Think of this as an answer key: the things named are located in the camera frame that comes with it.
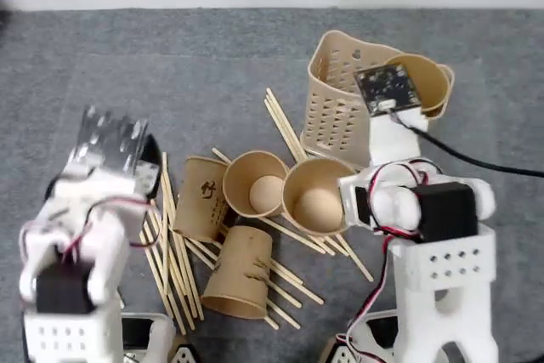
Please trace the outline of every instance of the brown paper cup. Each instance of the brown paper cup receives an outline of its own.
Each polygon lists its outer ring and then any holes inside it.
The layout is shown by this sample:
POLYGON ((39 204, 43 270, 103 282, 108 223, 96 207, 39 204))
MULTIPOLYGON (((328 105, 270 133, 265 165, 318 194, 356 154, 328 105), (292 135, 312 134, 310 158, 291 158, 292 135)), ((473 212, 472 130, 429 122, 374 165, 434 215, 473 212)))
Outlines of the brown paper cup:
POLYGON ((324 157, 297 164, 283 186, 283 207, 289 221, 311 235, 346 230, 337 179, 352 174, 347 165, 324 157))
POLYGON ((287 171, 279 157, 263 150, 238 156, 224 174, 225 199, 247 218, 280 214, 281 187, 287 171))
POLYGON ((207 157, 185 161, 184 182, 173 230, 198 241, 216 241, 229 208, 223 195, 227 166, 207 157))
POLYGON ((232 227, 201 297, 202 304, 237 318, 263 319, 267 315, 271 257, 270 235, 245 225, 232 227))
POLYGON ((434 61, 419 54, 399 54, 386 61, 385 64, 401 63, 410 79, 416 85, 417 93, 422 101, 422 112, 442 111, 450 97, 451 86, 448 76, 434 61))

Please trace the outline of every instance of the plastic basket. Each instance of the plastic basket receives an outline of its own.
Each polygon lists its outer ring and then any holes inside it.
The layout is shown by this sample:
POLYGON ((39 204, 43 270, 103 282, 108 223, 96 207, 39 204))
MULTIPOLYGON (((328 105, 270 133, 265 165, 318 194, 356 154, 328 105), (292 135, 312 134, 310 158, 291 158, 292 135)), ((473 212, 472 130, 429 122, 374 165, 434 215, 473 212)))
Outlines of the plastic basket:
MULTIPOLYGON (((328 31, 308 65, 309 92, 301 143, 305 150, 347 162, 355 168, 367 167, 369 115, 354 72, 402 54, 397 48, 357 40, 341 31, 328 31)), ((450 67, 439 65, 450 80, 450 67)), ((441 117, 447 101, 434 118, 441 117)))

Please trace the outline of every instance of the wooden chopstick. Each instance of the wooden chopstick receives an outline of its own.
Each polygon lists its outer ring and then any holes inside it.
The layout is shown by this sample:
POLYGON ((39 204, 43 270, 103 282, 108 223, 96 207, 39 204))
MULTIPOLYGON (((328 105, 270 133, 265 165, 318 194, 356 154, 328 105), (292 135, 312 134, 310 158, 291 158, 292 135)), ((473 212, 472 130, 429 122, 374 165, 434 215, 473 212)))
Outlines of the wooden chopstick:
MULTIPOLYGON (((158 223, 158 220, 154 219, 154 218, 150 218, 151 220, 151 225, 153 226, 153 230, 155 231, 155 234, 159 234, 159 223, 158 223)), ((150 230, 150 226, 147 224, 147 223, 144 223, 144 233, 148 236, 148 237, 152 237, 153 235, 151 234, 151 230, 150 230)), ((160 256, 159 256, 159 252, 156 250, 156 247, 152 247, 151 248, 151 251, 153 253, 153 255, 155 256, 155 258, 157 260, 160 259, 160 256)), ((163 254, 166 253, 166 252, 169 252, 172 257, 171 259, 173 259, 173 252, 172 252, 172 248, 170 247, 170 245, 168 244, 166 247, 164 247, 162 249, 162 252, 163 254)), ((183 287, 183 282, 179 279, 179 272, 177 271, 177 268, 178 266, 173 263, 173 270, 174 270, 174 275, 172 277, 172 281, 174 283, 174 287, 176 288, 176 291, 178 292, 178 298, 179 298, 179 302, 181 303, 181 309, 184 311, 184 315, 185 315, 185 319, 189 322, 189 326, 192 330, 195 330, 195 322, 193 321, 193 318, 191 317, 191 314, 190 314, 190 311, 189 311, 189 307, 187 306, 187 303, 185 302, 185 298, 184 298, 184 295, 183 295, 183 290, 182 290, 182 287, 183 287)), ((162 276, 162 280, 165 281, 168 279, 168 275, 163 275, 162 276)), ((167 291, 165 292, 167 295, 169 295, 172 291, 167 291)))
MULTIPOLYGON (((146 238, 145 233, 143 231, 140 231, 139 233, 139 239, 142 243, 149 242, 151 238, 146 238)), ((181 320, 181 314, 179 313, 178 305, 175 302, 174 297, 172 296, 171 292, 168 292, 168 295, 165 295, 163 291, 163 285, 161 277, 159 276, 159 273, 156 268, 156 262, 158 262, 160 259, 153 259, 151 256, 151 251, 149 248, 145 249, 145 256, 147 257, 147 262, 150 265, 151 274, 153 274, 153 277, 155 278, 156 287, 159 290, 159 294, 161 295, 162 304, 164 305, 164 309, 167 311, 168 316, 170 316, 171 319, 175 317, 176 321, 178 322, 179 331, 186 335, 187 331, 185 329, 185 325, 183 321, 181 320)))
MULTIPOLYGON (((176 218, 176 206, 173 199, 172 185, 170 184, 170 176, 168 174, 168 161, 167 153, 162 152, 162 181, 166 187, 167 192, 167 208, 168 217, 170 218, 171 225, 174 224, 176 218)), ((192 294, 189 296, 189 304, 191 307, 191 313, 194 317, 198 314, 200 320, 204 320, 204 311, 202 310, 201 298, 196 287, 195 276, 190 266, 189 256, 187 255, 187 249, 185 248, 185 241, 183 236, 178 233, 173 233, 173 242, 178 253, 179 264, 181 267, 182 276, 187 285, 187 290, 192 294)))

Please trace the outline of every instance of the circuit board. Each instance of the circuit board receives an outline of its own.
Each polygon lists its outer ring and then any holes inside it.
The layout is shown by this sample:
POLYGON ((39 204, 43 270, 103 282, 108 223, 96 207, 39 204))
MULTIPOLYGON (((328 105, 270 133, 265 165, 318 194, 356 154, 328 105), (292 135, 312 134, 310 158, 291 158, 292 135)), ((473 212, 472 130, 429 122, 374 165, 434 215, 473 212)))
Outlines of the circuit board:
POLYGON ((422 104, 416 86, 401 63, 359 70, 354 75, 370 116, 422 104))

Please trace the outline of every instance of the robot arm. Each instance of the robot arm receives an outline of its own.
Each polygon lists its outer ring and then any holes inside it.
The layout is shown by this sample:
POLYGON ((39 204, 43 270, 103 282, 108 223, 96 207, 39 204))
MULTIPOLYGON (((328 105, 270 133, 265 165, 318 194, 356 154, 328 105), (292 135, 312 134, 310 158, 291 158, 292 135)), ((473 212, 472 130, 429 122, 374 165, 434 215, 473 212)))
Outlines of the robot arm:
MULTIPOLYGON (((20 294, 31 361, 123 361, 124 318, 115 294, 161 170, 158 160, 142 160, 153 156, 145 152, 145 128, 142 121, 87 109, 64 170, 36 219, 21 229, 20 294)), ((172 321, 131 316, 152 322, 140 361, 166 362, 172 321)))

